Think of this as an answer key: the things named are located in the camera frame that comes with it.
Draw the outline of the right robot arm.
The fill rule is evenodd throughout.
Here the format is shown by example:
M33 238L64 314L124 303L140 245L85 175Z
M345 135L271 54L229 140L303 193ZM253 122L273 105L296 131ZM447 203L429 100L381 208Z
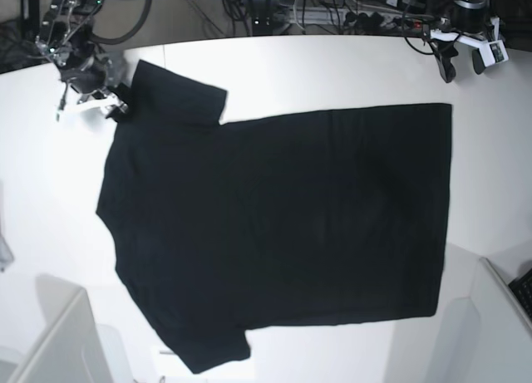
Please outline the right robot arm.
M41 58L59 72L65 85L57 117L99 110L116 122L131 111L131 90L126 84L127 62L121 52L108 52L131 39L144 25L152 0L145 0L138 21L116 38L94 33L94 17L106 0L52 0L36 36Z

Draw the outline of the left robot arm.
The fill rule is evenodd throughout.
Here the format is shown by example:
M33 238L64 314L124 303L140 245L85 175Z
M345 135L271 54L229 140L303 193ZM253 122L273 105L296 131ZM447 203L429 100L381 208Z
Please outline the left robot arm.
M456 46L470 48L475 74L509 60L500 32L500 18L490 0L410 0L399 23L401 37L415 52L432 56L445 83L456 78L452 59Z

